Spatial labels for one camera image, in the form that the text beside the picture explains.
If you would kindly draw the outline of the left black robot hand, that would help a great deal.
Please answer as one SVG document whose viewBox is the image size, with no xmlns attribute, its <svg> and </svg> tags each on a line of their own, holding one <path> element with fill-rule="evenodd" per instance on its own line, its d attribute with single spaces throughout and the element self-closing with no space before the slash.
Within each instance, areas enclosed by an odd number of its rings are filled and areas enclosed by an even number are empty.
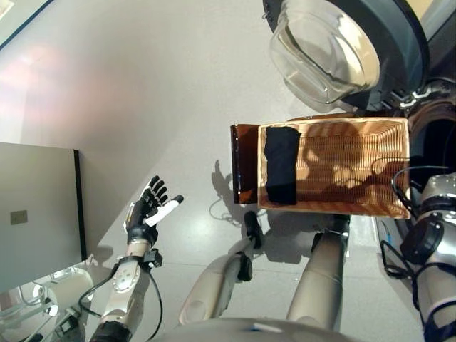
<svg viewBox="0 0 456 342">
<path fill-rule="evenodd" d="M 183 201 L 182 195 L 169 199 L 165 182 L 158 175 L 152 177 L 138 199 L 130 205 L 125 218 L 128 244 L 144 240 L 152 247 L 158 237 L 157 225 Z"/>
</svg>

